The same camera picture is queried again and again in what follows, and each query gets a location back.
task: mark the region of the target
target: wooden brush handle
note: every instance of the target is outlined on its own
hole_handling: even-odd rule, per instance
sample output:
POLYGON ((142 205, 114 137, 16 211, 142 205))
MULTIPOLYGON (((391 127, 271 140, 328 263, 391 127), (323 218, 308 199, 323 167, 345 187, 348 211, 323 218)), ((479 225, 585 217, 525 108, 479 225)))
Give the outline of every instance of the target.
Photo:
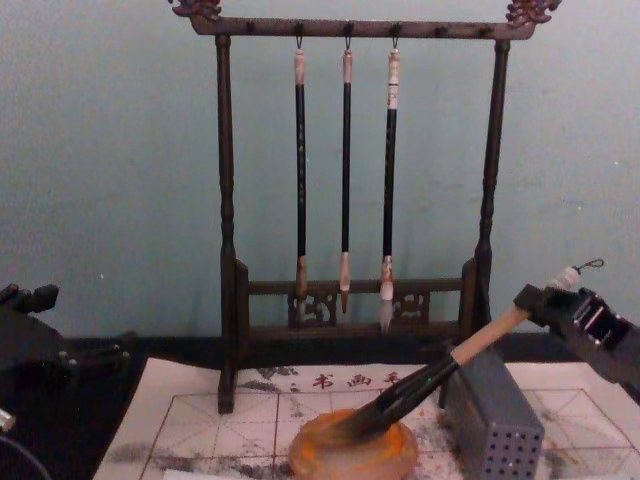
POLYGON ((515 305, 498 320, 494 320, 471 338, 465 340, 451 352, 451 356, 461 367, 485 350, 489 345, 509 333, 529 318, 530 313, 515 305))

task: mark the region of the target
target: carved finial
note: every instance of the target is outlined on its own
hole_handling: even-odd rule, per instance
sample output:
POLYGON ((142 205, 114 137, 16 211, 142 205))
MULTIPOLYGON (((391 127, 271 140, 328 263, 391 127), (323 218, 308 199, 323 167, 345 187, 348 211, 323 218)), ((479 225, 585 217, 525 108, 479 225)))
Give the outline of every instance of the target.
POLYGON ((547 10, 554 11, 562 0, 512 0, 507 20, 512 27, 522 27, 529 23, 546 23, 551 20, 547 10))
POLYGON ((177 0, 179 5, 173 11, 180 17, 201 16, 208 20, 217 20, 222 11, 220 0, 177 0))

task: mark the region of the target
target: hanging brush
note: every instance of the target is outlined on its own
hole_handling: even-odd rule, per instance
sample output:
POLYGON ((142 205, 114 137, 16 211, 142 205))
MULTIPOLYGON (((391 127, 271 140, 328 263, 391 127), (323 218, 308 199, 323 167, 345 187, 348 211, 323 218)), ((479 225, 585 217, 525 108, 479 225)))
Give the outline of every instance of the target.
POLYGON ((353 24, 345 30, 346 49, 342 57, 344 72, 343 107, 342 107, 342 255, 340 257, 340 299, 342 313, 347 313, 349 287, 351 284, 351 268, 349 267, 349 177, 351 163, 351 72, 353 56, 351 55, 351 37, 349 31, 353 24))
POLYGON ((389 90, 387 98, 387 134, 384 169, 384 219, 382 233, 382 271, 380 273, 380 327, 389 331, 393 318, 393 264, 391 260, 393 236, 393 174, 396 155, 396 123, 398 114, 398 78, 400 54, 398 52, 398 26, 394 27, 393 50, 389 55, 389 90))
POLYGON ((304 123, 304 51, 302 50, 302 25, 296 36, 298 49, 294 60, 296 79, 296 157, 298 169, 298 262, 296 265, 296 300, 298 321, 304 320, 307 300, 306 223, 307 179, 306 140, 304 123))

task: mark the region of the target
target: calligraphy brush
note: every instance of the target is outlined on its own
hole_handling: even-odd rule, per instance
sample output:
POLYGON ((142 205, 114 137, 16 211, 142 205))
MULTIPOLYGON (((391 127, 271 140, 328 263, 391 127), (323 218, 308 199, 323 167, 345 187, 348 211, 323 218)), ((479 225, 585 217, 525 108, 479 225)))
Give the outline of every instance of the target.
POLYGON ((404 378, 344 420, 315 434, 314 440, 329 447, 343 447, 368 442, 383 435, 394 423, 420 405, 453 372, 469 363, 529 315, 529 312, 514 305, 502 317, 479 330, 442 360, 404 378))
POLYGON ((396 151, 396 120, 398 113, 398 76, 400 55, 397 40, 394 39, 393 50, 389 55, 389 93, 387 100, 387 141, 385 151, 384 172, 384 220, 382 233, 382 272, 380 274, 380 326, 383 332, 389 330, 393 317, 393 268, 391 262, 391 243, 393 235, 393 173, 396 151))
POLYGON ((304 51, 302 37, 297 38, 298 49, 294 60, 296 78, 296 146, 298 161, 298 263, 296 266, 296 299, 298 320, 305 314, 307 299, 307 264, 306 264, 306 153, 304 125, 304 51))
POLYGON ((342 64, 344 69, 344 94, 342 108, 342 256, 340 258, 340 299, 342 313, 347 313, 351 268, 349 267, 349 176, 351 163, 351 71, 353 57, 347 39, 342 64))

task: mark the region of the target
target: white paper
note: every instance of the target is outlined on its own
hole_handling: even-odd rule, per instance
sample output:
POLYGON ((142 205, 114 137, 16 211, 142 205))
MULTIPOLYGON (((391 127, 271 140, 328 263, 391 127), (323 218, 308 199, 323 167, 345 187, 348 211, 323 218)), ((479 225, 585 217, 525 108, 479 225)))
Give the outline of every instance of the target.
MULTIPOLYGON (((640 479, 640 454, 633 448, 640 445, 640 407, 619 386, 586 364, 507 367, 547 429, 551 450, 543 453, 535 480, 548 480, 559 464, 566 471, 554 478, 611 472, 588 478, 640 479)), ((275 480, 290 479, 286 454, 301 425, 321 413, 357 408, 416 368, 242 370, 234 413, 221 416, 218 371, 150 359, 94 480, 256 479, 272 478, 272 472, 275 480)), ((403 419, 422 452, 416 480, 459 478, 455 438, 439 423, 436 400, 432 395, 403 419)))
POLYGON ((178 472, 167 470, 164 472, 164 480, 238 480, 231 477, 218 477, 217 475, 204 475, 201 473, 178 472))

